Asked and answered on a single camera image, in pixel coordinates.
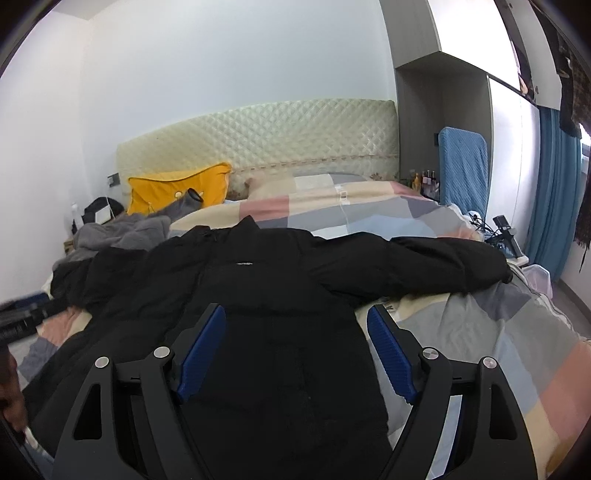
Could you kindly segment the person's left hand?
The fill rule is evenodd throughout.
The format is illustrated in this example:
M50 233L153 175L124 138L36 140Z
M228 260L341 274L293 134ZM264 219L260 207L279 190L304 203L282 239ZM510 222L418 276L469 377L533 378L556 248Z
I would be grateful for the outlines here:
M27 411L19 385L17 363L8 350L1 352L1 413L16 432L27 427Z

